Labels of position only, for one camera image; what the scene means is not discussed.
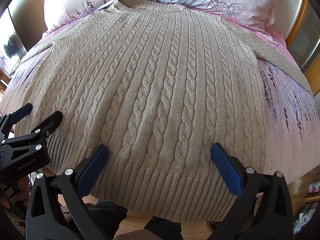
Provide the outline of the beige cable-knit sweater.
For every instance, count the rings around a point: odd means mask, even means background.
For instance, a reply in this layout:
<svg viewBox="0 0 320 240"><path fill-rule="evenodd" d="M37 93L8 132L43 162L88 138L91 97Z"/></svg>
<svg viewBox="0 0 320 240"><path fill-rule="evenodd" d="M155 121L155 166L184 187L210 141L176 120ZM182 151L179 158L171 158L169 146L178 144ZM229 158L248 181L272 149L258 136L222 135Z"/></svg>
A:
<svg viewBox="0 0 320 240"><path fill-rule="evenodd" d="M49 49L23 102L17 134L54 111L50 169L75 167L99 144L109 160L92 194L176 222L221 220L235 201L210 157L219 142L262 171L266 135L258 59L306 90L305 76L266 42L178 5L119 0L38 43Z"/></svg>

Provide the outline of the pink floral bed sheet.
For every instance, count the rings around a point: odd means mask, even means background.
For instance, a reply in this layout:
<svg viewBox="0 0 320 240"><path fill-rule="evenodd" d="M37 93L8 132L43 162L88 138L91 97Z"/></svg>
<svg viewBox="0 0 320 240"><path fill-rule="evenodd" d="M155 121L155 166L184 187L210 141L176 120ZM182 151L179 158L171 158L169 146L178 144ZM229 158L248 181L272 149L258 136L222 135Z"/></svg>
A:
<svg viewBox="0 0 320 240"><path fill-rule="evenodd" d="M61 30L45 37L44 40ZM24 94L40 63L49 55L49 49L29 59L27 55L5 90L1 100L2 113L25 104ZM266 158L262 171L272 173L280 170L288 182L293 182L319 164L317 109L309 90L280 67L265 59L258 59L258 67L264 86L266 135Z"/></svg>

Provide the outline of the wooden framed glass door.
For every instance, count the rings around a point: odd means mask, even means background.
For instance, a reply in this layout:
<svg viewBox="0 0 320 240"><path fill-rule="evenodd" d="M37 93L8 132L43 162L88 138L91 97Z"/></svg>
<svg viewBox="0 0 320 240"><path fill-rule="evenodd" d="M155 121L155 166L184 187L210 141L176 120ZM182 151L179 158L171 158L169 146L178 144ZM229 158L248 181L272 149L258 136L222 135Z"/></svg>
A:
<svg viewBox="0 0 320 240"><path fill-rule="evenodd" d="M319 17L308 0L302 0L286 38L287 48L307 78L314 95L319 93Z"/></svg>

